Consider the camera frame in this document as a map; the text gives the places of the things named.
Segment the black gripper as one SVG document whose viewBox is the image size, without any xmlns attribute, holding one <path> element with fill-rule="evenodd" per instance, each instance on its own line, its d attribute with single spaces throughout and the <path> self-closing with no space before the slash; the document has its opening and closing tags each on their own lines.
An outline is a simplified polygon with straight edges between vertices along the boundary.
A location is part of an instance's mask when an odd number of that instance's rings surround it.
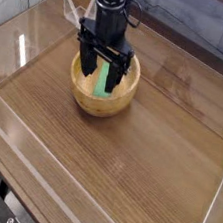
<svg viewBox="0 0 223 223">
<path fill-rule="evenodd" d="M 97 69 L 97 57 L 101 56 L 103 60 L 110 63 L 105 91 L 112 93 L 123 76 L 127 74 L 131 59 L 134 57 L 134 50 L 124 34 L 104 40 L 102 35 L 99 35 L 95 30 L 95 20 L 82 17 L 79 23 L 81 28 L 78 40 L 80 42 L 82 73 L 84 76 L 92 74 Z"/>
</svg>

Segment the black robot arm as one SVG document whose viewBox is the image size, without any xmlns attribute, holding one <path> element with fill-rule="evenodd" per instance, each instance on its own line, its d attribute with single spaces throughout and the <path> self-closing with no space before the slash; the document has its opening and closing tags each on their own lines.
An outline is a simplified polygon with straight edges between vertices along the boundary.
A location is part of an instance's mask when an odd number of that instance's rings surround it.
<svg viewBox="0 0 223 223">
<path fill-rule="evenodd" d="M 106 77 L 105 91 L 112 93 L 127 74 L 134 57 L 134 50 L 126 40 L 127 25 L 139 26 L 129 20 L 130 5 L 133 0 L 96 0 L 94 19 L 83 16 L 78 40 L 80 59 L 84 76 L 91 75 L 97 69 L 97 57 L 108 61 L 109 71 Z"/>
</svg>

